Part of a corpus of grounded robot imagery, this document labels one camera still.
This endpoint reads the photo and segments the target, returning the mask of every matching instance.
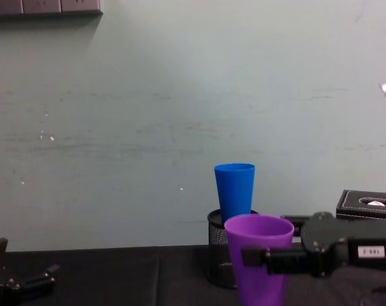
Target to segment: black mesh pen holder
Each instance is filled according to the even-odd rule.
[[[235,289],[234,271],[232,270],[221,210],[217,209],[210,212],[207,219],[209,244],[207,278],[216,286]]]

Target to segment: black box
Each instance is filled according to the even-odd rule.
[[[379,201],[386,205],[386,193],[344,190],[336,207],[337,219],[386,219],[386,206],[368,205]]]

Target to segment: black cloth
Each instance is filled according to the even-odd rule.
[[[205,277],[205,246],[138,247],[86,251],[11,252],[8,264],[21,276],[57,263],[61,272],[52,296],[26,303],[43,305],[238,306],[236,290]],[[285,306],[359,306],[369,289],[386,285],[386,273],[339,269],[327,279],[289,277]],[[386,300],[367,298],[364,306]]]

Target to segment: label sticker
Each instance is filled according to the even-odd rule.
[[[359,258],[384,258],[385,257],[384,246],[358,247],[357,252],[359,253]]]

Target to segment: plastic cup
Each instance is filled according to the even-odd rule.
[[[243,306],[282,306],[285,276],[269,275],[266,266],[244,266],[245,246],[290,247],[294,227],[286,219],[272,215],[238,215],[225,224],[235,282]]]
[[[255,166],[253,164],[220,164],[214,169],[219,207],[224,221],[251,213]]]

